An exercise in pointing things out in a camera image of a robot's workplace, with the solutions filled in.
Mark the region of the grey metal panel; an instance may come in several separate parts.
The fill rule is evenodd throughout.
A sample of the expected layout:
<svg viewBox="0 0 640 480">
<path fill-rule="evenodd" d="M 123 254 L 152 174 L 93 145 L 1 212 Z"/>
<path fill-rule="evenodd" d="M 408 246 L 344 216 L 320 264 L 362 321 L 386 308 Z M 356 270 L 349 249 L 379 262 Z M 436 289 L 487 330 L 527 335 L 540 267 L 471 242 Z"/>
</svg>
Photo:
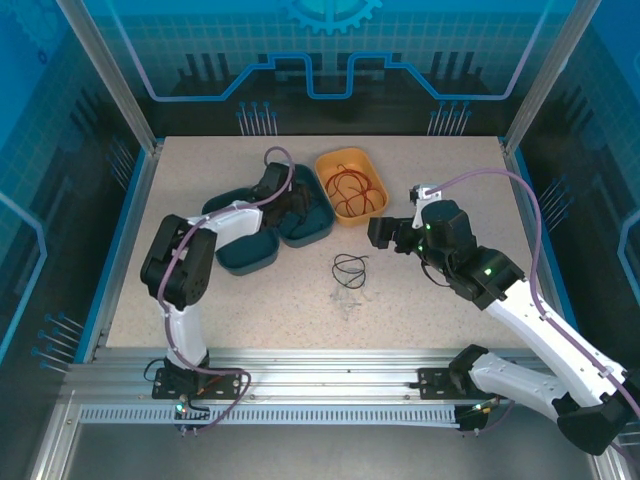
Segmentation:
<svg viewBox="0 0 640 480">
<path fill-rule="evenodd" d="M 513 413 L 479 437 L 445 429 L 85 425 L 68 480 L 592 480 L 544 419 Z"/>
</svg>

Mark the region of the teal plastic tray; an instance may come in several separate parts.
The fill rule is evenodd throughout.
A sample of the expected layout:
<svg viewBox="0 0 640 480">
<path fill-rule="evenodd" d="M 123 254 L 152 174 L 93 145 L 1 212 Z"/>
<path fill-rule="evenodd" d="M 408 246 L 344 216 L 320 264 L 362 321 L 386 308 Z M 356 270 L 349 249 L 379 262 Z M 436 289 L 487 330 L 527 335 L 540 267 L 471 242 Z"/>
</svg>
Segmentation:
<svg viewBox="0 0 640 480">
<path fill-rule="evenodd" d="M 251 203 L 254 200 L 249 188 L 239 188 L 209 199 L 201 213 L 208 214 L 230 205 L 233 201 Z M 248 275 L 271 265 L 278 255 L 279 235 L 274 227 L 262 227 L 257 233 L 244 236 L 218 249 L 218 263 L 236 276 Z"/>
<path fill-rule="evenodd" d="M 291 190 L 261 207 L 263 226 L 273 227 L 291 248 L 301 248 L 326 237 L 335 222 L 333 208 L 312 170 L 295 166 Z"/>
</svg>

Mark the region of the aluminium frame post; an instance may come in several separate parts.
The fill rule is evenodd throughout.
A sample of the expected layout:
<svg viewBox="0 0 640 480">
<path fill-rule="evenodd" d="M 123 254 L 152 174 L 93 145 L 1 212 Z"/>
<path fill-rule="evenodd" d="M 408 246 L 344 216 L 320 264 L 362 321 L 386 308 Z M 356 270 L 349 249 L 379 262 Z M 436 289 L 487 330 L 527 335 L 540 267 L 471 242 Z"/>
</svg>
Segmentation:
<svg viewBox="0 0 640 480">
<path fill-rule="evenodd" d="M 157 149 L 156 137 L 86 6 L 82 0 L 56 0 L 56 3 L 132 134 L 142 149 L 153 155 Z"/>
<path fill-rule="evenodd" d="M 504 158 L 514 155 L 601 2 L 602 0 L 576 0 L 502 141 Z"/>
</svg>

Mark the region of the orange plastic tray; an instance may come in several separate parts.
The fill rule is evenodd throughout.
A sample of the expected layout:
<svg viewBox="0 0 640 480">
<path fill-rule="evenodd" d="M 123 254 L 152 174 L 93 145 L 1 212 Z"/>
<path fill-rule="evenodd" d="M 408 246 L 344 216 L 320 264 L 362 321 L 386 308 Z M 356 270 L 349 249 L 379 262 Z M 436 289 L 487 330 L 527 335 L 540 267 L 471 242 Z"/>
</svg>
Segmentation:
<svg viewBox="0 0 640 480">
<path fill-rule="evenodd" d="M 386 210 L 390 195 L 369 155 L 356 147 L 321 155 L 315 172 L 336 219 L 345 227 L 367 224 Z"/>
</svg>

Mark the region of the aluminium front rail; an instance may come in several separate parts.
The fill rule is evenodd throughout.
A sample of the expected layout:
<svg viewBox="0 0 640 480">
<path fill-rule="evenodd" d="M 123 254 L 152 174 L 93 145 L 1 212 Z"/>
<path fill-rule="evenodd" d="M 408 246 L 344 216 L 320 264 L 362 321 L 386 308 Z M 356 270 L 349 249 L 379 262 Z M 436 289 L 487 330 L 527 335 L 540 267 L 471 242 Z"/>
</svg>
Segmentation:
<svg viewBox="0 0 640 480">
<path fill-rule="evenodd" d="M 251 374 L 245 405 L 412 404 L 419 394 L 409 385 L 417 370 L 446 367 L 461 351 L 448 349 L 241 349 L 212 348 L 214 367 Z M 152 402 L 152 383 L 143 378 L 151 348 L 101 348 L 96 359 L 76 366 L 70 384 L 92 403 Z"/>
</svg>

